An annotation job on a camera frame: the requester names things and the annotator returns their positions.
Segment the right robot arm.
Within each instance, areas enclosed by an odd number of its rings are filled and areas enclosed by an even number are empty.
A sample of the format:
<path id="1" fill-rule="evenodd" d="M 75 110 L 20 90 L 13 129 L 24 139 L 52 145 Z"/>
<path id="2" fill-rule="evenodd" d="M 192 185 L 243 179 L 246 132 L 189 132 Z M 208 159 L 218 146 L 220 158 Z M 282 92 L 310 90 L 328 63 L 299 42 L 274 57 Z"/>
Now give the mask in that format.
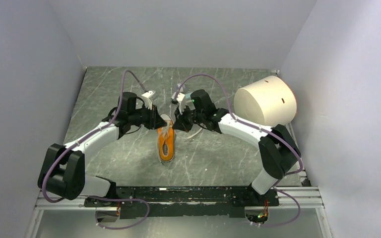
<path id="1" fill-rule="evenodd" d="M 260 205 L 267 192 L 283 179 L 300 160 L 301 152 L 286 126 L 264 126 L 238 118 L 227 109 L 217 108 L 205 90 L 196 90 L 187 97 L 172 95 L 177 105 L 173 129 L 189 132 L 194 125 L 202 129 L 241 139 L 259 149 L 262 169 L 250 183 L 248 200 Z"/>

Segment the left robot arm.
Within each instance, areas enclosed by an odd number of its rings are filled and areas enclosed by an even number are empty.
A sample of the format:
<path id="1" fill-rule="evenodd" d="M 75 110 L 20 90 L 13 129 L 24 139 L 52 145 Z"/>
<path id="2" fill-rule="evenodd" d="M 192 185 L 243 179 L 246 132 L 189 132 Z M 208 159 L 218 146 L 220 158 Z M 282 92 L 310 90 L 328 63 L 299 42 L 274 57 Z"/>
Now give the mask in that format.
<path id="1" fill-rule="evenodd" d="M 124 92 L 120 111 L 113 108 L 107 117 L 86 135 L 65 145 L 53 144 L 46 152 L 38 178 L 38 187 L 60 198 L 74 200 L 79 196 L 97 196 L 105 206 L 117 201 L 116 183 L 101 177 L 85 174 L 85 160 L 94 157 L 107 145 L 130 133 L 132 126 L 159 129 L 166 122 L 158 113 L 149 90 L 137 96 Z"/>

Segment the orange canvas sneaker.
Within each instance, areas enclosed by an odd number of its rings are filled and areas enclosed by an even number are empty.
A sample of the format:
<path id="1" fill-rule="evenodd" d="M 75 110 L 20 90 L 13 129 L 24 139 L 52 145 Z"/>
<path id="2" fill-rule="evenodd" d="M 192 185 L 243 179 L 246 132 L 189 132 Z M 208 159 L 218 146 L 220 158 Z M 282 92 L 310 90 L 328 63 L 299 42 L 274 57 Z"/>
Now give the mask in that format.
<path id="1" fill-rule="evenodd" d="M 159 160 L 163 163 L 173 160 L 175 155 L 175 131 L 173 119 L 168 114 L 161 114 L 166 126 L 157 129 L 157 151 Z"/>

